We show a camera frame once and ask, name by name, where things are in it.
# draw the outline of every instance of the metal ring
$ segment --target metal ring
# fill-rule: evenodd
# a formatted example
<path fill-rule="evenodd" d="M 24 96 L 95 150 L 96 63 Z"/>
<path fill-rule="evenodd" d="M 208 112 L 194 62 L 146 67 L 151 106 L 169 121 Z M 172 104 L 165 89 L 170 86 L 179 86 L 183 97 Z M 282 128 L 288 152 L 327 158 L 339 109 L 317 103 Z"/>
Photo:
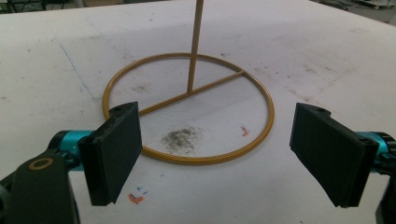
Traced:
<path fill-rule="evenodd" d="M 105 115 L 105 118 L 106 119 L 109 118 L 108 110 L 109 110 L 110 93 L 113 90 L 114 86 L 117 84 L 117 82 L 120 80 L 120 78 L 122 78 L 128 72 L 132 71 L 136 67 L 141 66 L 145 63 L 151 63 L 151 62 L 155 62 L 155 61 L 159 61 L 159 60 L 163 60 L 163 59 L 171 59 L 171 58 L 190 58 L 190 56 L 191 55 L 189 53 L 159 54 L 159 55 L 154 55 L 154 56 L 150 56 L 150 57 L 141 59 L 139 61 L 131 63 L 131 64 L 125 66 L 124 68 L 122 68 L 113 78 L 110 79 L 110 81 L 108 82 L 108 84 L 105 88 L 105 91 L 103 94 L 103 100 L 102 100 L 102 108 L 103 108 L 103 113 Z M 185 99 L 185 98 L 192 96 L 194 94 L 197 94 L 199 92 L 206 91 L 210 88 L 213 88 L 219 84 L 222 84 L 222 83 L 229 81 L 231 79 L 234 79 L 236 77 L 244 76 L 259 89 L 259 91 L 262 93 L 263 97 L 266 100 L 266 103 L 268 106 L 268 118 L 267 118 L 267 122 L 266 122 L 264 129 L 262 130 L 262 132 L 259 134 L 259 136 L 256 139 L 254 139 L 252 142 L 245 145 L 244 147 L 238 148 L 237 150 L 234 150 L 229 153 L 220 154 L 220 155 L 216 155 L 216 156 L 182 157 L 182 156 L 175 156 L 175 155 L 159 152 L 159 151 L 151 149 L 149 147 L 143 147 L 142 153 L 144 155 L 149 156 L 149 157 L 159 160 L 159 161 L 167 161 L 167 162 L 171 162 L 171 163 L 184 164 L 184 165 L 217 164 L 217 163 L 221 163 L 221 162 L 234 160 L 238 157 L 241 157 L 241 156 L 249 153 L 249 151 L 251 151 L 256 146 L 258 146 L 265 139 L 265 137 L 268 135 L 268 133 L 271 132 L 271 129 L 272 129 L 272 126 L 273 126 L 274 120 L 275 120 L 275 107 L 274 107 L 274 103 L 271 99 L 271 96 L 270 96 L 268 90 L 264 88 L 264 86 L 260 83 L 260 81 L 257 78 L 255 78 L 254 76 L 252 76 L 251 74 L 249 74 L 248 72 L 246 72 L 244 69 L 240 68 L 239 66 L 229 63 L 229 62 L 226 62 L 222 59 L 214 58 L 214 57 L 203 55 L 203 54 L 198 54 L 197 58 L 199 60 L 223 65 L 225 67 L 228 67 L 228 68 L 234 70 L 236 73 L 232 76 L 222 78 L 218 81 L 209 83 L 201 88 L 195 89 L 192 92 L 187 92 L 187 93 L 181 94 L 177 97 L 171 98 L 164 102 L 161 102 L 156 105 L 150 106 L 146 109 L 143 109 L 143 110 L 139 111 L 140 116 L 146 115 L 147 113 L 150 113 L 157 109 L 163 108 L 166 105 L 170 105 L 172 103 L 175 103 L 177 101 Z"/>

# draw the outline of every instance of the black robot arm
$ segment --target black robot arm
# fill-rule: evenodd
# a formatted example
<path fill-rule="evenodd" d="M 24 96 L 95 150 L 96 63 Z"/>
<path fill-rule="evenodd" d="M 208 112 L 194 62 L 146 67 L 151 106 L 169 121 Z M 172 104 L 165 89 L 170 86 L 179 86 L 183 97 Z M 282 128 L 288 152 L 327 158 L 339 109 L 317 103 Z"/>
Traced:
<path fill-rule="evenodd" d="M 79 223 L 68 171 L 84 170 L 92 205 L 115 203 L 142 149 L 137 103 L 98 130 L 61 131 L 47 150 L 0 181 L 0 223 Z"/>

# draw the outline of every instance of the white tabletop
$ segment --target white tabletop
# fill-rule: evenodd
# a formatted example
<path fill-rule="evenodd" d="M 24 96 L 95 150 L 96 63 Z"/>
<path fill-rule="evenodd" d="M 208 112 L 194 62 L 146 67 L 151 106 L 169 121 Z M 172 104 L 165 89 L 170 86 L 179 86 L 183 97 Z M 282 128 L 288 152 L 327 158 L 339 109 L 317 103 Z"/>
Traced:
<path fill-rule="evenodd" d="M 2 15 L 0 177 L 44 151 L 58 131 L 98 128 L 105 85 L 123 66 L 190 51 L 194 8 L 184 0 Z M 205 1 L 199 51 L 265 85 L 276 107 L 272 132 L 219 165 L 141 156 L 107 207 L 92 207 L 84 174 L 71 173 L 82 223 L 375 223 L 387 176 L 370 175 L 360 207 L 335 208 L 289 140 L 297 102 L 329 109 L 353 131 L 396 136 L 395 39 L 392 26 L 306 0 Z M 226 72 L 198 63 L 195 84 Z M 187 73 L 183 60 L 139 68 L 116 86 L 111 105 L 144 108 L 182 93 Z M 167 133 L 194 130 L 191 155 L 239 147 L 264 122 L 264 101 L 242 78 L 141 119 L 144 143 L 165 151 Z M 130 193 L 145 199 L 132 203 Z"/>

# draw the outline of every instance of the circular wire frame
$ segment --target circular wire frame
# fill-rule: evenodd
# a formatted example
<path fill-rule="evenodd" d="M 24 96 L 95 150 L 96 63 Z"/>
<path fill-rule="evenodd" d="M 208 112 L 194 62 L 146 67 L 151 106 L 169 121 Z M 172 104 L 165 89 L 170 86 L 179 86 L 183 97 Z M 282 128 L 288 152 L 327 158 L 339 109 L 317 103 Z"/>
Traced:
<path fill-rule="evenodd" d="M 102 107 L 103 107 L 103 113 L 105 116 L 105 119 L 109 119 L 109 100 L 110 100 L 110 93 L 113 90 L 114 86 L 117 84 L 117 82 L 125 76 L 128 72 L 132 71 L 138 66 L 141 66 L 145 63 L 152 63 L 155 61 L 159 60 L 164 60 L 164 59 L 177 59 L 177 58 L 190 58 L 191 54 L 190 53 L 166 53 L 166 54 L 159 54 L 159 55 L 154 55 L 150 56 L 144 59 L 141 59 L 139 61 L 136 61 L 134 63 L 130 63 L 129 65 L 125 66 L 122 68 L 113 78 L 110 79 L 108 82 L 104 94 L 103 94 L 103 100 L 102 100 Z M 179 96 L 176 96 L 174 98 L 171 98 L 169 100 L 163 101 L 161 103 L 158 103 L 156 105 L 150 106 L 148 108 L 145 108 L 141 111 L 139 111 L 140 116 L 144 116 L 150 112 L 153 112 L 155 110 L 161 109 L 167 105 L 173 104 L 175 102 L 178 102 L 180 100 L 183 100 L 187 97 L 190 97 L 192 95 L 195 95 L 197 93 L 200 93 L 202 91 L 206 91 L 208 89 L 211 89 L 213 87 L 218 86 L 219 84 L 222 84 L 224 82 L 230 81 L 236 77 L 246 77 L 249 81 L 251 81 L 261 92 L 263 97 L 265 98 L 265 101 L 267 103 L 267 108 L 268 108 L 268 117 L 267 117 L 267 122 L 262 129 L 262 132 L 249 144 L 245 145 L 244 147 L 240 147 L 234 151 L 224 153 L 224 154 L 219 154 L 215 156 L 208 156 L 208 157 L 183 157 L 183 156 L 175 156 L 172 154 L 167 154 L 163 153 L 157 150 L 154 150 L 149 147 L 143 147 L 142 153 L 148 157 L 151 157 L 153 159 L 159 160 L 159 161 L 167 161 L 171 163 L 176 163 L 176 164 L 184 164 L 184 165 L 209 165 L 209 164 L 217 164 L 217 163 L 222 163 L 226 161 L 231 161 L 236 158 L 239 158 L 247 153 L 249 153 L 251 150 L 253 150 L 256 146 L 258 146 L 268 135 L 269 132 L 271 132 L 272 126 L 274 124 L 275 120 L 275 108 L 274 108 L 274 103 L 271 99 L 271 95 L 269 94 L 268 90 L 264 88 L 264 86 L 260 83 L 260 81 L 246 72 L 244 69 L 241 67 L 226 62 L 222 59 L 214 58 L 211 56 L 203 55 L 203 54 L 198 54 L 197 59 L 201 61 L 206 61 L 210 63 L 216 63 L 222 66 L 225 66 L 227 68 L 230 68 L 234 70 L 236 73 L 227 77 L 224 77 L 222 79 L 219 79 L 215 82 L 209 83 L 203 87 L 194 89 L 192 91 L 187 91 L 186 93 L 183 93 Z"/>

